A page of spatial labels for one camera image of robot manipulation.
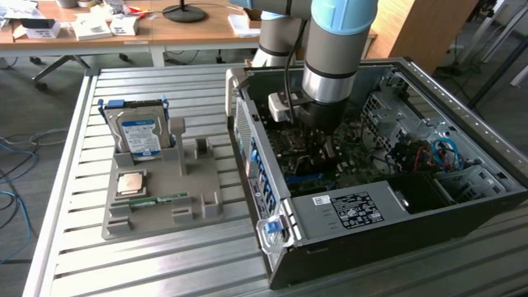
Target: sticker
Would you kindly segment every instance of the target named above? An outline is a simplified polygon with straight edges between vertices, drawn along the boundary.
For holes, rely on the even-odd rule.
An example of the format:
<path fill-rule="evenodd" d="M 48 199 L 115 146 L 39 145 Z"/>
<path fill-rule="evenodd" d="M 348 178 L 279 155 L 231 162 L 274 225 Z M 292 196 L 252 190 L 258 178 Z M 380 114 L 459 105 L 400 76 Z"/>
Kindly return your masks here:
<path fill-rule="evenodd" d="M 122 123 L 124 138 L 130 145 L 131 153 L 139 157 L 158 155 L 162 151 L 158 135 L 152 133 L 156 128 L 155 121 L 127 121 Z"/>
<path fill-rule="evenodd" d="M 384 220 L 368 192 L 332 198 L 331 202 L 347 229 Z"/>
<path fill-rule="evenodd" d="M 319 197 L 312 197 L 312 200 L 315 205 L 328 204 L 331 202 L 331 197 L 328 195 L 324 195 Z"/>
<path fill-rule="evenodd" d="M 148 41 L 140 41 L 140 40 L 126 41 L 124 44 L 126 44 L 126 45 L 147 45 L 147 44 L 148 44 Z"/>

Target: motherboard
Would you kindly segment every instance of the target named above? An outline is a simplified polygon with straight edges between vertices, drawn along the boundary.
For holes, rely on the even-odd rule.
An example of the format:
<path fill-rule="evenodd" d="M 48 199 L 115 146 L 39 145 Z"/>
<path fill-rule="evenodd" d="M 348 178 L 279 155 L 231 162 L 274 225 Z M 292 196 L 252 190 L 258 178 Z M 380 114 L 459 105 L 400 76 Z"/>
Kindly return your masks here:
<path fill-rule="evenodd" d="M 266 105 L 259 114 L 292 197 L 372 183 L 394 172 L 394 164 L 372 154 L 380 148 L 366 146 L 367 127 L 354 116 L 346 116 L 332 137 L 319 139 L 324 149 L 311 152 L 306 143 L 315 137 L 312 131 L 275 122 Z"/>

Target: power supply label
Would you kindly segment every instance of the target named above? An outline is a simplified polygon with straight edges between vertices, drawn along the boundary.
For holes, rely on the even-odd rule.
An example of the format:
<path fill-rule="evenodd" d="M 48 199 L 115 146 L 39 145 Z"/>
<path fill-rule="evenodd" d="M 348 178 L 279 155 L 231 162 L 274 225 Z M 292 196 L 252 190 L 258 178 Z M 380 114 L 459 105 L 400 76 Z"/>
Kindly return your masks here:
<path fill-rule="evenodd" d="M 368 192 L 332 198 L 330 201 L 347 229 L 384 220 Z"/>

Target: hard drive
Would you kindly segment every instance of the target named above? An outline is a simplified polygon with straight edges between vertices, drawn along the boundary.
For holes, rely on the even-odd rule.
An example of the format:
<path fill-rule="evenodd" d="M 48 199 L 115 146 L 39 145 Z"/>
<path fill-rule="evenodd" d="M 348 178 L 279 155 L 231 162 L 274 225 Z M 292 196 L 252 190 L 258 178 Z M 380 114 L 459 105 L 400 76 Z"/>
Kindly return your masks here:
<path fill-rule="evenodd" d="M 110 100 L 104 107 L 100 100 L 99 105 L 118 152 L 130 152 L 135 160 L 143 161 L 155 158 L 162 149 L 172 147 L 166 100 Z"/>

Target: lamp base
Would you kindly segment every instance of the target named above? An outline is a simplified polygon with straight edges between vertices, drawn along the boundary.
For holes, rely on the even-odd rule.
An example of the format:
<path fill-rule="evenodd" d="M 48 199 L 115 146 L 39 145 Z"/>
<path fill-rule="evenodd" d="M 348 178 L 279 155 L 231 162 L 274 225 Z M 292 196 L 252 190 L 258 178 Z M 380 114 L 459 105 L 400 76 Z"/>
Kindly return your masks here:
<path fill-rule="evenodd" d="M 191 5 L 186 5 L 184 11 L 180 5 L 174 5 L 164 9 L 164 17 L 174 22 L 195 23 L 206 19 L 207 13 Z"/>

